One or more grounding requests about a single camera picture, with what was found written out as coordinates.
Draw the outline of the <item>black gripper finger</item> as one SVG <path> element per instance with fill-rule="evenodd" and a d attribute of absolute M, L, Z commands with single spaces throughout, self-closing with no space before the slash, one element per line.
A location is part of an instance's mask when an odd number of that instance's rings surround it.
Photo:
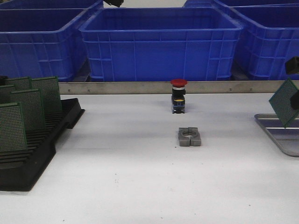
<path fill-rule="evenodd" d="M 299 57 L 294 56 L 287 62 L 285 62 L 285 72 L 287 75 L 293 75 L 299 73 Z"/>
<path fill-rule="evenodd" d="M 292 109 L 299 109 L 299 90 L 290 98 Z"/>

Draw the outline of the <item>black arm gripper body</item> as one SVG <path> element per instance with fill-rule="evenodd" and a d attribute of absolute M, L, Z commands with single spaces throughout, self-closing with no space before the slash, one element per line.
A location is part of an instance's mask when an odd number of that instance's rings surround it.
<path fill-rule="evenodd" d="M 104 0 L 110 6 L 120 7 L 123 4 L 123 0 Z"/>

